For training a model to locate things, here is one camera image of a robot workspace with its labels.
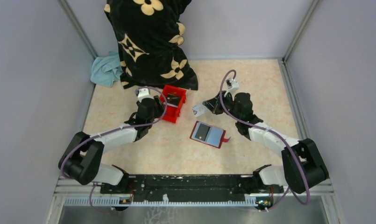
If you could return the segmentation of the silver white credit card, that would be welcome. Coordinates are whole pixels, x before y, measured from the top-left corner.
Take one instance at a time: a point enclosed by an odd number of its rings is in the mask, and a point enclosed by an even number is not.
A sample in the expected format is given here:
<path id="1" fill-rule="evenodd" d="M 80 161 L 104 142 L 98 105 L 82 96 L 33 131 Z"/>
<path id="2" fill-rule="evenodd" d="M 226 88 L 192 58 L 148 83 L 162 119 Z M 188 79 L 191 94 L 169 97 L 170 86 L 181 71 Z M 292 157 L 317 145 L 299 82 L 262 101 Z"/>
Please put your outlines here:
<path id="1" fill-rule="evenodd" d="M 203 103 L 199 103 L 192 108 L 192 111 L 193 111 L 194 117 L 197 118 L 209 112 L 210 110 Z"/>

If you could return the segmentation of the red leather card holder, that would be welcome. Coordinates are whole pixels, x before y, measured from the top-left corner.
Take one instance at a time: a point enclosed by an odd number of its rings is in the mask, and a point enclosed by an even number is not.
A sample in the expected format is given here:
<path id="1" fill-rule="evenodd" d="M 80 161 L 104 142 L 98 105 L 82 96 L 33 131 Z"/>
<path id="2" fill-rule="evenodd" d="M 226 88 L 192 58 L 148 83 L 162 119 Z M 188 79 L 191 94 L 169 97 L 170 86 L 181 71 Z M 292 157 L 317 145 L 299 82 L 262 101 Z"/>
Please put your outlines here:
<path id="1" fill-rule="evenodd" d="M 194 140 L 194 141 L 197 141 L 197 142 L 200 142 L 202 144 L 209 145 L 209 146 L 212 146 L 212 147 L 215 147 L 215 148 L 221 148 L 223 143 L 228 143 L 230 141 L 231 138 L 230 137 L 226 138 L 226 131 L 224 129 L 221 129 L 221 128 L 215 127 L 215 126 L 211 126 L 209 124 L 207 124 L 207 125 L 210 126 L 211 128 L 210 128 L 210 131 L 207 135 L 206 140 L 201 141 L 201 140 L 194 139 L 194 134 L 196 132 L 196 128 L 197 128 L 198 123 L 203 123 L 203 122 L 197 121 L 195 123 L 194 128 L 192 129 L 192 132 L 191 132 L 191 135 L 190 135 L 191 140 Z"/>

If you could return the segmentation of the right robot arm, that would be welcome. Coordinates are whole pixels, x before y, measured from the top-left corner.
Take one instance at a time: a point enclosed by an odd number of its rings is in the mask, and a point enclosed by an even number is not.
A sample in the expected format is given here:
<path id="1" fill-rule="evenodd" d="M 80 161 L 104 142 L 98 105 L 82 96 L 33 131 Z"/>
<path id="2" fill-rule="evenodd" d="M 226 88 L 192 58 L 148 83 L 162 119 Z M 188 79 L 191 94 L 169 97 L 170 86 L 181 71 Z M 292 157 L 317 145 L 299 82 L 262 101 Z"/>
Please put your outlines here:
<path id="1" fill-rule="evenodd" d="M 240 135 L 265 146 L 282 159 L 281 166 L 265 165 L 255 171 L 256 191 L 265 192 L 271 185 L 283 185 L 301 194 L 329 178 L 316 143 L 310 138 L 295 139 L 271 128 L 255 115 L 250 94 L 217 95 L 205 100 L 202 106 L 212 114 L 231 116 Z"/>

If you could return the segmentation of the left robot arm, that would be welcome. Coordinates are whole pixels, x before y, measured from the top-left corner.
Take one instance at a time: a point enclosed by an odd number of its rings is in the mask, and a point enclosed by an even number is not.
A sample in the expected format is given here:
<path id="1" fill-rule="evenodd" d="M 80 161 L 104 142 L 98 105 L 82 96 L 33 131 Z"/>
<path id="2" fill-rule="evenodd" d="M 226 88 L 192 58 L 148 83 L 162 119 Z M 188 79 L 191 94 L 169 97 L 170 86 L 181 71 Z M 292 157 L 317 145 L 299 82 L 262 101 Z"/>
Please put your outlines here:
<path id="1" fill-rule="evenodd" d="M 103 154 L 148 134 L 149 129 L 165 115 L 165 96 L 145 97 L 137 102 L 137 111 L 121 126 L 94 135 L 76 133 L 58 163 L 61 175 L 81 185 L 91 182 L 110 184 L 118 193 L 129 189 L 127 173 L 114 165 L 101 162 Z"/>

